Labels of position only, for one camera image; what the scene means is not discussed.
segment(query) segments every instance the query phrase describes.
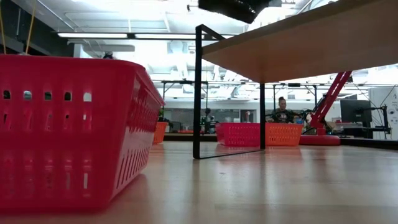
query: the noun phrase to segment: ceiling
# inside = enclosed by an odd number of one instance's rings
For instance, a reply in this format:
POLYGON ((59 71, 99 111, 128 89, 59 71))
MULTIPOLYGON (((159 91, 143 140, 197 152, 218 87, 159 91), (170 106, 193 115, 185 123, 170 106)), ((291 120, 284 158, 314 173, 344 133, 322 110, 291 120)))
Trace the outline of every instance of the ceiling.
MULTIPOLYGON (((33 0, 13 1, 24 10, 32 12, 33 0)), ((265 8, 252 24, 201 10, 197 8, 197 0, 37 0, 36 17, 57 32, 193 34, 196 26, 204 24, 220 34, 235 35, 329 2, 330 0, 294 0, 294 4, 265 8)), ((145 66, 154 80, 193 80, 195 51, 187 50, 190 46, 195 46, 193 41, 79 40, 77 43, 82 44, 83 49, 92 57, 102 57, 106 46, 134 46, 133 52, 114 52, 114 56, 145 66)), ((208 81, 249 81, 206 61, 203 62, 203 71, 202 77, 208 81)), ((354 75, 361 78, 368 73, 367 70, 361 70, 354 75)), ((331 82, 330 77, 326 75, 294 81, 326 83, 331 82)))

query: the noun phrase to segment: computer monitor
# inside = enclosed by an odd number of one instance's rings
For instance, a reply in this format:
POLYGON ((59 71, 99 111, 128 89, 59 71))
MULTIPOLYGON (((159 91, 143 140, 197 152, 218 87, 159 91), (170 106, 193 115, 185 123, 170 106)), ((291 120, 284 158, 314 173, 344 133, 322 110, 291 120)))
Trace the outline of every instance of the computer monitor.
POLYGON ((372 121, 371 102, 368 100, 340 100, 342 122, 372 121))

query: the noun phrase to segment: ceiling light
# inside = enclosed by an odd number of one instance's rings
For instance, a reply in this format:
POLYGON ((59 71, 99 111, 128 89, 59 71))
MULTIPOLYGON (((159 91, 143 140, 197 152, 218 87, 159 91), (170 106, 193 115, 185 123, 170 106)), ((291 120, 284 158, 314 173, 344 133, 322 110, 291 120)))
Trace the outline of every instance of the ceiling light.
POLYGON ((195 34, 136 34, 137 39, 195 39, 195 34))
POLYGON ((58 33, 64 38, 99 38, 99 39, 126 39, 127 34, 99 34, 99 33, 58 33))

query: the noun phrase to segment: person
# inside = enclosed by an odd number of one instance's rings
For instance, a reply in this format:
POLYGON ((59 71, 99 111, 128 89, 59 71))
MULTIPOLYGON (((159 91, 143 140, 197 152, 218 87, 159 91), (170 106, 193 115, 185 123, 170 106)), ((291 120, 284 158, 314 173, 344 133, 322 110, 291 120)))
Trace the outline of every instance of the person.
POLYGON ((286 109, 286 100, 283 96, 279 97, 278 105, 279 108, 272 113, 271 119, 269 119, 268 122, 293 123, 294 117, 298 114, 294 113, 292 110, 286 109))

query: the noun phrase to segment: dark shirt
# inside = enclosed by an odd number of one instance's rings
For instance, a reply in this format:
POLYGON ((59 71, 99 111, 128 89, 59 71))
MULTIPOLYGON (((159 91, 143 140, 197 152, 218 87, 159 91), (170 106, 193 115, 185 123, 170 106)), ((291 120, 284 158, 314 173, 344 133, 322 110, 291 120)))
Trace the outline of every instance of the dark shirt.
POLYGON ((296 113, 294 113, 291 110, 281 111, 278 108, 272 113, 272 119, 276 123, 289 123, 289 122, 293 123, 293 119, 294 119, 295 115, 296 115, 296 113))

